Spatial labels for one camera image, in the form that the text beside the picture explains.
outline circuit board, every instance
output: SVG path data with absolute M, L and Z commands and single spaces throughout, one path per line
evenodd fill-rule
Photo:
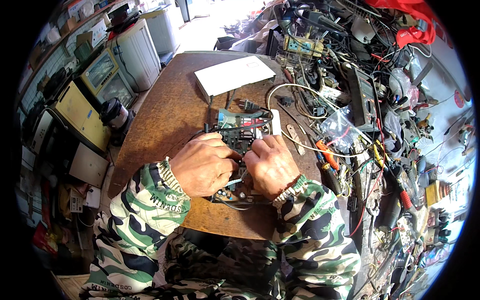
M 271 117 L 269 117 L 268 114 L 266 111 L 259 111 L 253 114 L 231 113 L 228 110 L 220 109 L 217 117 L 217 128 L 228 129 L 219 131 L 223 136 L 223 142 L 230 149 L 244 156 L 245 153 L 250 150 L 255 139 L 261 139 L 262 135 L 265 134 L 273 134 L 273 123 L 269 122 L 259 127 L 248 129 L 243 129 L 243 127 L 262 124 L 270 120 Z M 239 169 L 232 174 L 229 180 L 240 179 L 244 172 L 247 171 L 243 160 L 237 163 Z M 242 178 L 242 181 L 218 190 L 210 197 L 210 201 L 213 203 L 222 203 L 222 201 L 224 201 L 231 205 L 252 204 L 254 201 L 256 203 L 266 202 L 265 198 L 253 189 L 253 179 L 248 173 Z

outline red plastic bag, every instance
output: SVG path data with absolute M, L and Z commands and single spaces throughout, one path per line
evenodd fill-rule
M 408 43 L 431 44 L 435 41 L 435 28 L 432 19 L 435 15 L 423 0 L 365 0 L 365 2 L 376 8 L 391 8 L 408 13 L 416 20 L 424 20 L 427 22 L 427 30 L 425 32 L 415 27 L 409 29 L 400 29 L 396 34 L 396 42 L 400 48 Z

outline camouflage sleeve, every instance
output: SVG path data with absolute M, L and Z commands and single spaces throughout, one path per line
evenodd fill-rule
M 141 167 L 112 199 L 111 216 L 104 212 L 94 223 L 95 258 L 82 298 L 138 293 L 152 285 L 158 270 L 156 251 L 190 209 L 168 164 Z
M 273 242 L 293 268 L 288 290 L 301 299 L 346 299 L 360 256 L 343 235 L 345 223 L 335 195 L 302 175 L 273 205 L 279 218 Z

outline wooden workbench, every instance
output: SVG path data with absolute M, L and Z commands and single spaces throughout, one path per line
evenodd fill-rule
M 253 54 L 227 51 L 191 52 L 176 55 L 163 70 L 160 78 L 150 90 L 138 111 L 132 127 L 120 150 L 112 175 L 108 196 L 116 196 L 133 173 L 143 164 L 174 157 L 183 148 L 192 134 L 207 122 L 208 103 L 196 84 L 193 72 L 230 60 Z M 266 99 L 273 86 L 287 83 L 278 63 L 269 57 L 258 56 L 275 73 L 275 82 L 263 80 L 238 88 L 229 111 L 242 112 L 238 103 L 249 99 L 266 105 Z M 276 96 L 290 96 L 289 87 L 280 88 Z M 219 108 L 224 108 L 231 92 L 213 99 L 211 124 L 216 122 Z M 285 129 L 292 124 L 305 142 L 306 137 L 295 121 L 278 107 L 272 97 L 271 108 L 278 109 L 280 122 Z M 293 107 L 289 109 L 300 121 L 305 120 Z M 320 171 L 313 151 L 300 156 L 294 144 L 285 139 L 300 172 L 308 178 L 320 181 Z M 247 211 L 237 211 L 223 204 L 213 204 L 204 198 L 193 198 L 192 207 L 182 226 L 224 236 L 247 239 L 271 239 L 276 223 L 276 210 L 269 205 L 259 205 Z

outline white washing machine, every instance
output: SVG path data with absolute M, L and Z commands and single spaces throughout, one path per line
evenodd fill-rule
M 122 32 L 118 39 L 114 37 L 108 41 L 106 47 L 112 49 L 115 61 L 133 91 L 138 93 L 153 85 L 161 66 L 145 19 L 139 19 L 135 25 Z
M 147 21 L 158 54 L 175 52 L 180 46 L 180 16 L 177 14 L 181 14 L 180 10 L 177 10 L 175 5 L 167 4 L 140 15 L 140 18 Z

